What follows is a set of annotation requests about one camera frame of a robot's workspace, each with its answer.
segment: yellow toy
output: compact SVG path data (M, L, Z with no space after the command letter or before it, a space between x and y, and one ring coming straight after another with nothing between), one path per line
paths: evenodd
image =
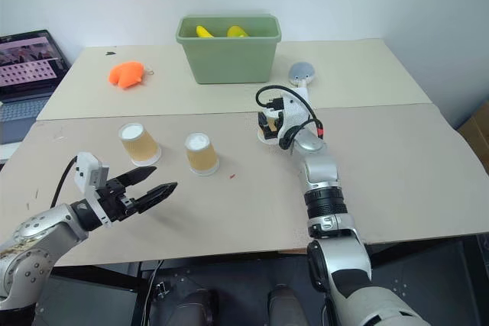
M199 36L199 37L204 37L204 38L214 37L203 26L197 26L196 27L196 33L197 33L197 36Z
M209 31L207 31L203 26L196 27L196 33L198 37L210 38L214 37ZM249 37L248 34L239 26L231 26L228 29L228 37Z
M228 29L228 37L248 37L248 34L239 26L231 26Z

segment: person's foot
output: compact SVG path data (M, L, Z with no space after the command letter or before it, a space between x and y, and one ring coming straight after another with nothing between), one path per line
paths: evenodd
M293 290L281 284L268 293L268 318L270 326L309 326Z
M217 291L199 289L176 307L167 326L216 326L218 312Z

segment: floor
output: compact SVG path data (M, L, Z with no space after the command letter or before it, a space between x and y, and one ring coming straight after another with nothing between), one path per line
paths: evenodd
M199 288L217 289L220 325L267 323L267 294L279 283L289 285L302 302L309 323L321 325L322 295L309 280L305 257L192 265L165 262L156 282L170 292L151 309L151 326L165 325L173 308ZM134 264L108 267L122 273ZM154 262L144 264L154 268ZM425 253L374 270L373 281L392 289L431 325L480 325L461 243L443 244ZM36 326L130 325L135 294L65 279L50 279L37 307Z

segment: white table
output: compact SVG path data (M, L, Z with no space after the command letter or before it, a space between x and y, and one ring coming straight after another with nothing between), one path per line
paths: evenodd
M154 74L128 90L110 84L110 69L130 60ZM88 47L37 119L257 111L255 92L267 84L291 86L287 74L297 61L316 68L309 85L314 108L431 103L382 40L283 42L269 83L239 85L197 84L180 45Z
M105 56L108 50L115 57ZM131 59L149 64L151 79L127 91L110 85L111 66ZM297 60L318 72L311 98L366 243L489 231L482 165L381 41L282 43L272 82L286 84ZM110 176L131 169L117 130L140 121L163 156L129 195L162 182L179 186L144 215L98 229L59 265L304 247L306 208L293 162L256 138L254 93L261 86L197 85L178 47L87 49L0 172L0 240L49 206L79 151L109 163ZM205 131L214 142L222 166L213 176L188 169L183 142L192 131ZM79 199L67 180L60 200Z

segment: white paper cup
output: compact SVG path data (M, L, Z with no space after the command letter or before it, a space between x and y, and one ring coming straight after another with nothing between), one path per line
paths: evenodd
M161 147L142 124L131 122L122 126L119 138L136 166L150 166L161 157Z
M209 176L219 168L219 158L204 133L191 133L185 140L185 148L190 170L197 175Z

